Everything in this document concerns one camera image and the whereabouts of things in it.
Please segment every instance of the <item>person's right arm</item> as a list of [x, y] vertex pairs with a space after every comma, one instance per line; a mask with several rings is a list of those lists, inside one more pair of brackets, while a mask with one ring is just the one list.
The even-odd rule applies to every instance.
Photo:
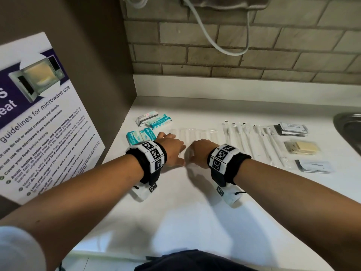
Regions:
[[[208, 168], [218, 145], [192, 144], [191, 161]], [[247, 159], [234, 182], [335, 270], [361, 270], [361, 204], [321, 184]]]

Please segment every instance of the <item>poster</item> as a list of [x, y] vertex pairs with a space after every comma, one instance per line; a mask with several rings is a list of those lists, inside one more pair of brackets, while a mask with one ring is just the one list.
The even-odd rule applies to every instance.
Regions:
[[0, 195], [24, 204], [105, 146], [45, 35], [0, 46]]

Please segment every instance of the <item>person's left hand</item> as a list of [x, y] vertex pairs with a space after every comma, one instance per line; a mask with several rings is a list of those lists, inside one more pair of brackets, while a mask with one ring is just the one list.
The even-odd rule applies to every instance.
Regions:
[[176, 139], [174, 134], [166, 135], [164, 132], [159, 132], [155, 142], [160, 143], [167, 152], [167, 166], [186, 165], [185, 160], [178, 157], [179, 153], [186, 149], [186, 146], [183, 141]]

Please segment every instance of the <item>stainless steel sink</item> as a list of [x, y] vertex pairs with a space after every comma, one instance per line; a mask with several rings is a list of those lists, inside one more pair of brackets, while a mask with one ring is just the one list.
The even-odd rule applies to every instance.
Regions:
[[361, 114], [337, 114], [334, 117], [334, 125], [338, 133], [361, 156]]

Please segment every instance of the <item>floor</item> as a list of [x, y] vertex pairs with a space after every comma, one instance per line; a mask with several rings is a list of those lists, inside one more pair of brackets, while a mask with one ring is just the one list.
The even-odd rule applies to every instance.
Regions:
[[[133, 271], [142, 262], [131, 262], [118, 259], [88, 258], [75, 255], [68, 255], [63, 260], [63, 268], [66, 271]], [[280, 269], [263, 266], [247, 265], [259, 271], [301, 271], [296, 269]]]

